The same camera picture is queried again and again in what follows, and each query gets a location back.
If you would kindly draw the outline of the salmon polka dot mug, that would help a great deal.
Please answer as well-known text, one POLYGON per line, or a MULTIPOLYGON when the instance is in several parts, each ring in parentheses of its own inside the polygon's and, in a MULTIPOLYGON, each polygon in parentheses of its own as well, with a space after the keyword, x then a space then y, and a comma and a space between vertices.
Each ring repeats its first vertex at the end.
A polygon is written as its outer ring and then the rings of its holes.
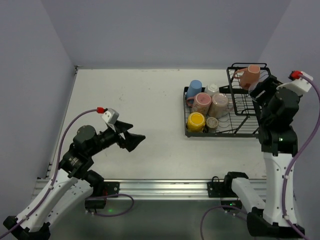
POLYGON ((260 79, 261 68, 257 64, 250 64, 246 68, 238 69, 233 73, 233 78, 239 80, 239 86, 249 90, 250 86, 260 79))

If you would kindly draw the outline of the clear faceted glass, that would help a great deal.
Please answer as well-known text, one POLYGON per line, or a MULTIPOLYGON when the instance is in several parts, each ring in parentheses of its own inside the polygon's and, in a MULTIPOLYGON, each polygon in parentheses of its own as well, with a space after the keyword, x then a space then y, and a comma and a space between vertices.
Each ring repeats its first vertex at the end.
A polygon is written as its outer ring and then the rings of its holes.
POLYGON ((253 101, 257 101, 257 98, 259 96, 259 94, 261 93, 260 91, 260 82, 257 81, 255 83, 253 83, 250 87, 249 87, 249 90, 248 90, 248 94, 249 96, 252 98, 253 101))

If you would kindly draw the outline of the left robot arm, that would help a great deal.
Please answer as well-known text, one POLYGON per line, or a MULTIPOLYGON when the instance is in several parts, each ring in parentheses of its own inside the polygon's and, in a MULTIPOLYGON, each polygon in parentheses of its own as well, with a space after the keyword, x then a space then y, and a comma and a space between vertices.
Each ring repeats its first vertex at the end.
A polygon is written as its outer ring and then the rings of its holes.
POLYGON ((91 125, 80 127, 41 192, 21 213, 4 220, 8 232, 18 240, 47 240, 50 228, 72 205, 110 197, 104 178, 91 170, 93 156, 114 144, 133 151, 146 137, 129 133, 132 127, 121 121, 101 132, 91 125))

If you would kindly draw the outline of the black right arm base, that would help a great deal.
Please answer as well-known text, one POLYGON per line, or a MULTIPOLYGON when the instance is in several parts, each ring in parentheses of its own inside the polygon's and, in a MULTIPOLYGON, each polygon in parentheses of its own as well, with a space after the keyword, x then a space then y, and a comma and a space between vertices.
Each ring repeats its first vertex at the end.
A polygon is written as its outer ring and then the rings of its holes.
POLYGON ((218 176, 214 176, 206 185, 209 198, 218 198, 222 205, 229 207, 238 209, 243 207, 238 196, 231 190, 230 176, 225 175, 223 180, 220 180, 218 176))

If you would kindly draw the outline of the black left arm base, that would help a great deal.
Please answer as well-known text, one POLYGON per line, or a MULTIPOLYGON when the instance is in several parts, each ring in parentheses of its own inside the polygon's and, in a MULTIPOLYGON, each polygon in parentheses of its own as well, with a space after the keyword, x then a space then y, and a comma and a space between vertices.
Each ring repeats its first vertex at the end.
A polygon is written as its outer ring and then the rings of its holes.
POLYGON ((93 210, 97 213, 97 210, 105 208, 108 198, 118 197, 119 190, 120 183, 118 181, 103 181, 99 183, 93 187, 92 195, 85 200, 85 209, 88 211, 93 210))

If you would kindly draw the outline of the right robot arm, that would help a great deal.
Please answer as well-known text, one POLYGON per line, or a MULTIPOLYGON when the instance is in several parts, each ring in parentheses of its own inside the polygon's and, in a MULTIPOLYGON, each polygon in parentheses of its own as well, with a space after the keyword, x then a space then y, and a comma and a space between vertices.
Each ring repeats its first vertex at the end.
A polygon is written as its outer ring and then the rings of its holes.
POLYGON ((273 75, 250 92, 261 107, 258 140, 266 167, 266 199, 256 193, 243 172, 228 172, 223 184, 240 198, 253 237, 300 239, 305 233, 295 214, 291 163, 298 153, 298 137, 291 123, 303 93, 297 80, 285 85, 273 75))

